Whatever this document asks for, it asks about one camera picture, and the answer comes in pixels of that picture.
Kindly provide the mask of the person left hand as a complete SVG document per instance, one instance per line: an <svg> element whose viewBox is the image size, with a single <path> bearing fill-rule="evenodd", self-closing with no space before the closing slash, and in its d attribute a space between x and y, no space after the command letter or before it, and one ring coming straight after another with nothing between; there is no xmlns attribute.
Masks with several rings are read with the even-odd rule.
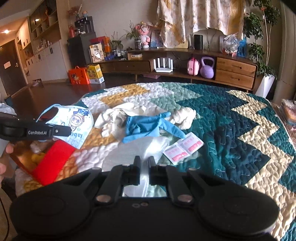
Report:
<svg viewBox="0 0 296 241"><path fill-rule="evenodd" d="M14 169L10 162L10 154L12 154L13 151L13 144L8 143L1 156L1 182L4 180L5 177L11 178L14 174Z"/></svg>

